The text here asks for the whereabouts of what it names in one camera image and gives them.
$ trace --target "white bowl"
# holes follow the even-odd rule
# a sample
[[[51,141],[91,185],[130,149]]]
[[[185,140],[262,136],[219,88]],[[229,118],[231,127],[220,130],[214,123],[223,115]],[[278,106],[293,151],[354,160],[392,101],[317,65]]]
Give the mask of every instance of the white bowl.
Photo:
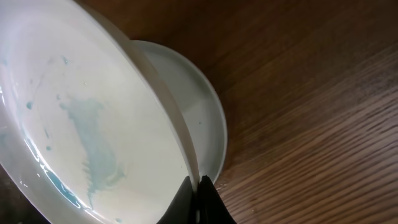
[[[195,151],[152,65],[102,26],[69,0],[0,1],[0,162],[52,223],[155,223],[187,175],[196,190]]]

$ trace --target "ceramic dish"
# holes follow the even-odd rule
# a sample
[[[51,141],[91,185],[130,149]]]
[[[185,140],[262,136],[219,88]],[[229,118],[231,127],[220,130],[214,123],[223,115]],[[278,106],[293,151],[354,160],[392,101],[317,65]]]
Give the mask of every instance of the ceramic dish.
[[[187,58],[159,44],[132,40],[172,92],[192,137],[200,176],[216,182],[225,160],[227,129],[223,107],[206,76]]]
[[[156,223],[197,186],[171,93],[106,27],[69,0],[0,1],[0,162],[52,223]]]

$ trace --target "wood grain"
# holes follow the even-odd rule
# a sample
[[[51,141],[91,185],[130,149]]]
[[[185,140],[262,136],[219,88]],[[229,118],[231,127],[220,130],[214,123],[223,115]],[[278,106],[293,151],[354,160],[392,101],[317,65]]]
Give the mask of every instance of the wood grain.
[[[238,223],[398,223],[398,2],[85,0],[199,66]]]

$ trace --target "blue residue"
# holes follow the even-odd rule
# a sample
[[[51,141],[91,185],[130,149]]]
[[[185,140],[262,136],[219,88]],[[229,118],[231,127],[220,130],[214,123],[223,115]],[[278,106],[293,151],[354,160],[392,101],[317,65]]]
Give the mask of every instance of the blue residue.
[[[62,55],[62,60],[65,65],[67,65],[69,63],[68,59],[63,55]]]
[[[27,102],[27,104],[26,104],[26,108],[28,108],[28,109],[32,109],[32,106],[33,106],[33,102],[32,101],[29,101],[29,102]]]
[[[118,164],[111,146],[98,130],[98,111],[103,110],[104,106],[94,99],[77,100],[70,97],[69,105],[61,103],[60,107],[68,112],[87,153],[83,165],[90,180],[87,197],[93,208],[92,198],[97,191],[106,190],[125,177],[122,165]]]
[[[50,170],[44,170],[45,175],[51,180],[53,185],[58,189],[58,191],[66,198],[68,201],[72,204],[74,204],[76,207],[81,208],[81,205],[76,198],[76,196],[68,190],[64,184],[61,182],[61,180]]]
[[[46,129],[44,129],[44,133],[45,133],[45,135],[47,136],[47,138],[50,139],[49,133],[47,132]]]

